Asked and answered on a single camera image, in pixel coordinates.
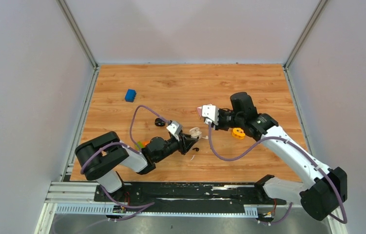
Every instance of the yellow toy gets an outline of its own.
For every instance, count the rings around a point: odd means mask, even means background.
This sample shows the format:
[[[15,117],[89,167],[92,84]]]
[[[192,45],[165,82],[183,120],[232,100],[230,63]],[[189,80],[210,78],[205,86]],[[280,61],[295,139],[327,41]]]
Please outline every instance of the yellow toy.
[[[231,135],[237,139],[244,139],[246,136],[245,132],[241,128],[233,128]]]

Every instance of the green object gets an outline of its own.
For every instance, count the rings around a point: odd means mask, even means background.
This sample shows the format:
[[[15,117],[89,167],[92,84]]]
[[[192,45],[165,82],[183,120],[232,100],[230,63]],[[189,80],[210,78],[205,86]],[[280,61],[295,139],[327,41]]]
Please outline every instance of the green object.
[[[144,145],[143,145],[143,143],[141,143],[141,141],[137,142],[137,144],[138,144],[138,146],[140,146],[140,148],[139,148],[137,145],[135,145],[135,148],[137,150],[144,148]]]

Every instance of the wooden tabletop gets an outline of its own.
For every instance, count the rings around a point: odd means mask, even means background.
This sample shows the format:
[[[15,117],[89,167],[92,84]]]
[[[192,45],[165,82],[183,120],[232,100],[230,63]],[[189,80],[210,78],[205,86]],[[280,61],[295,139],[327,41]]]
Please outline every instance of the wooden tabletop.
[[[137,92],[134,102],[124,100],[128,89]],[[305,141],[293,106],[281,65],[104,65],[101,67],[91,100],[81,142],[114,131],[122,141],[132,145],[129,137],[135,108],[144,104],[166,119],[176,120],[187,133],[200,127],[208,135],[207,125],[199,118],[196,107],[212,103],[230,108],[230,96],[246,91],[259,113],[268,113],[302,147]],[[169,138],[165,127],[154,125],[156,116],[145,109],[137,113],[133,137],[148,141],[153,137]],[[213,131],[213,144],[224,157],[235,157],[255,141],[235,139],[231,132]],[[299,177],[274,153],[257,146],[240,160],[225,162],[210,150],[202,139],[195,147],[199,152],[179,152],[156,164],[146,175],[138,175],[123,166],[115,167],[124,181],[220,181],[253,182],[267,174],[300,181]],[[71,180],[85,180],[75,162]]]

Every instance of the white bracket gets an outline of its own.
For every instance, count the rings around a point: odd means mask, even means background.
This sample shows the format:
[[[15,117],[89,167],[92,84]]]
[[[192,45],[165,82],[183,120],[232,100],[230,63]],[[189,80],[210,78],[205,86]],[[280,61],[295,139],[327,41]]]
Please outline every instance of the white bracket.
[[[213,105],[204,105],[201,108],[201,116],[204,117],[205,124],[218,125],[219,121],[219,108]]]
[[[288,142],[297,144],[293,139],[291,139],[283,128],[280,126],[274,126],[267,130],[267,134],[262,136],[263,138],[266,137],[281,137],[288,139]],[[270,139],[263,141],[262,144],[273,151],[276,155],[278,155],[296,174],[299,178],[302,179],[302,182],[306,186],[306,188],[312,187],[315,184],[315,179],[322,179],[323,175],[315,168],[299,151],[293,148],[291,145],[286,144],[281,140]],[[312,160],[314,160],[318,165],[319,168],[322,168],[324,172],[328,172],[329,166],[318,161],[309,153],[307,153]]]
[[[169,126],[167,126],[167,130],[173,135],[178,141],[180,141],[180,137],[178,134],[181,132],[183,126],[179,124],[177,121],[172,121]]]
[[[293,202],[296,205],[301,205],[299,193],[306,190],[303,183],[282,180],[276,177],[266,181],[263,189],[270,198],[279,198],[287,202]]]

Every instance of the white wall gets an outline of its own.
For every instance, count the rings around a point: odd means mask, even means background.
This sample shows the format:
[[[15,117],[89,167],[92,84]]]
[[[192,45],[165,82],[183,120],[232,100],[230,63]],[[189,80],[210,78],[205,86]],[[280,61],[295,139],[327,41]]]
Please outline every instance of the white wall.
[[[283,63],[319,0],[67,0],[100,63]]]
[[[55,0],[0,0],[0,233],[33,233],[91,75]]]
[[[365,234],[366,1],[329,1],[290,71],[313,153],[348,174],[348,231]]]

